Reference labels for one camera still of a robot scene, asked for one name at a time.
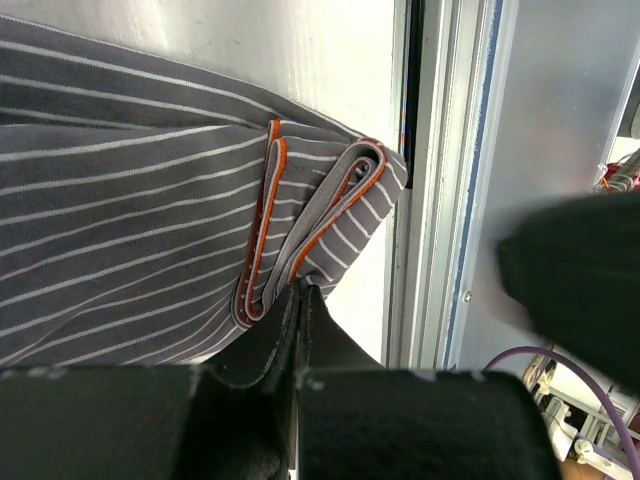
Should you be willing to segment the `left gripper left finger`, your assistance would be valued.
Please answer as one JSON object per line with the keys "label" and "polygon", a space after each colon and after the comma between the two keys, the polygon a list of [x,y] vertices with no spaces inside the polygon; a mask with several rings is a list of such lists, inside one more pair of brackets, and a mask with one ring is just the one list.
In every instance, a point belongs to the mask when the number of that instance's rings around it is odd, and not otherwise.
{"label": "left gripper left finger", "polygon": [[1,373],[5,479],[285,479],[300,289],[200,365]]}

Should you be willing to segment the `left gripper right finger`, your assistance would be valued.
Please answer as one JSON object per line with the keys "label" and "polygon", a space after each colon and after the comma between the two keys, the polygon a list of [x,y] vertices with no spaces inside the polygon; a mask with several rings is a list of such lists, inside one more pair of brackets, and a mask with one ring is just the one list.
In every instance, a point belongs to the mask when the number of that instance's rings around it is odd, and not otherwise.
{"label": "left gripper right finger", "polygon": [[386,369],[317,287],[304,291],[299,321],[300,478],[557,478],[541,415],[514,376]]}

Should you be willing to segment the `striped grey underwear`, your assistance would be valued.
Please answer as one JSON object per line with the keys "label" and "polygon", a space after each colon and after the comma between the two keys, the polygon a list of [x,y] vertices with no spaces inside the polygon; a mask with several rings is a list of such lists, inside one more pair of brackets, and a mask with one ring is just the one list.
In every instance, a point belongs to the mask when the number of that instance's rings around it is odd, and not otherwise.
{"label": "striped grey underwear", "polygon": [[1,363],[189,363],[331,292],[404,159],[260,86],[1,20]]}

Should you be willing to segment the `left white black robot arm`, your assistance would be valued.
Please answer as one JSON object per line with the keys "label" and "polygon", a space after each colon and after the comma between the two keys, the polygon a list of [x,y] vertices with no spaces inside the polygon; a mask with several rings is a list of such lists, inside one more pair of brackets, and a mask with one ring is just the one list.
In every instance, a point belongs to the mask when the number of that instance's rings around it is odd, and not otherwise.
{"label": "left white black robot arm", "polygon": [[[589,195],[524,217],[496,247],[540,336],[639,389],[639,197]],[[386,370],[316,287],[288,286],[215,362],[1,374],[5,479],[557,479],[514,376]]]}

